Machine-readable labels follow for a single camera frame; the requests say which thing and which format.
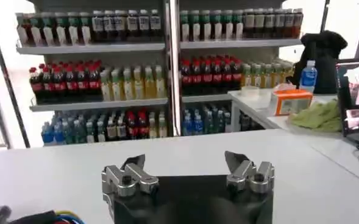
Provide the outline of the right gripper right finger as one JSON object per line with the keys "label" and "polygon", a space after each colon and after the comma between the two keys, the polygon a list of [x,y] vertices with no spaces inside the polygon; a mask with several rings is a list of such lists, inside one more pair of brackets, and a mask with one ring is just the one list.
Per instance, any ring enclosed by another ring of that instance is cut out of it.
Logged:
{"label": "right gripper right finger", "polygon": [[256,166],[246,155],[231,151],[225,151],[224,156],[230,170],[226,186],[232,192],[249,189],[256,194],[268,194],[274,190],[275,168],[272,163],[263,161]]}

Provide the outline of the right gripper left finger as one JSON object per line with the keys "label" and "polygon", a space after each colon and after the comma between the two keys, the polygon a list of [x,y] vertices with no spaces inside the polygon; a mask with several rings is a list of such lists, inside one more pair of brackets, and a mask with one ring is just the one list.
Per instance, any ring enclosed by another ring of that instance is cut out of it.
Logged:
{"label": "right gripper left finger", "polygon": [[121,167],[105,166],[102,173],[102,192],[119,197],[131,197],[136,191],[152,195],[159,187],[159,179],[144,171],[145,154],[127,158]]}

